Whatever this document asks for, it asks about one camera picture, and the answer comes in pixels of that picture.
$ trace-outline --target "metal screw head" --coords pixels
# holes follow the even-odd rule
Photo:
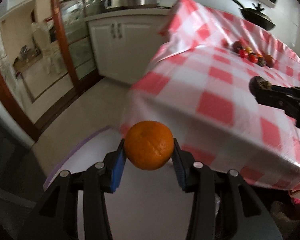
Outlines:
[[[94,165],[98,170],[104,168],[105,164],[103,162],[97,162],[95,165]]]
[[[231,176],[233,176],[233,177],[237,177],[237,176],[239,175],[239,172],[236,171],[236,170],[230,170],[230,171],[229,171],[229,174],[230,174]]]
[[[60,176],[63,178],[67,177],[68,175],[69,175],[69,171],[67,171],[67,170],[63,170],[60,172]]]
[[[197,169],[201,169],[203,167],[203,164],[202,164],[202,162],[194,162],[193,166]]]

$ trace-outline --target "countertop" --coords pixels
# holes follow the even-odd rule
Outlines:
[[[169,8],[142,8],[142,9],[125,9],[119,11],[105,12],[93,16],[88,16],[84,20],[86,22],[108,18],[116,16],[126,16],[126,15],[167,15],[169,13]]]

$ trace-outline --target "orange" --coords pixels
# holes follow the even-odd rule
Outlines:
[[[142,121],[130,128],[124,140],[124,151],[133,165],[142,170],[161,168],[173,152],[173,135],[160,122]]]

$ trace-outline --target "small fruit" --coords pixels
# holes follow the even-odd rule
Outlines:
[[[256,55],[251,54],[251,55],[249,56],[249,60],[250,60],[252,63],[255,63],[255,64],[258,63],[258,58],[256,57]]]
[[[130,128],[124,140],[127,158],[137,168],[156,170],[172,156],[173,135],[160,122],[142,121]]]
[[[275,63],[274,58],[271,55],[268,54],[268,55],[265,56],[265,60],[266,60],[266,65],[269,68],[273,68],[274,63]]]
[[[232,49],[235,53],[239,53],[239,51],[243,49],[241,41],[236,41],[234,44],[232,44]]]
[[[240,55],[240,57],[242,57],[242,58],[248,58],[248,57],[249,57],[248,52],[246,52],[244,49],[241,49],[241,50],[239,51],[239,55]]]
[[[266,60],[263,57],[258,57],[258,65],[263,67],[266,64]]]
[[[248,52],[248,54],[253,53],[253,50],[250,47],[246,47],[246,52]]]

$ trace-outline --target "cabinet handle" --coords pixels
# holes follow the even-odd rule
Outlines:
[[[111,24],[111,34],[112,34],[112,38],[115,39],[114,23]]]
[[[121,28],[121,23],[118,23],[118,37],[119,37],[119,39],[122,38],[122,32],[121,32],[120,28]]]

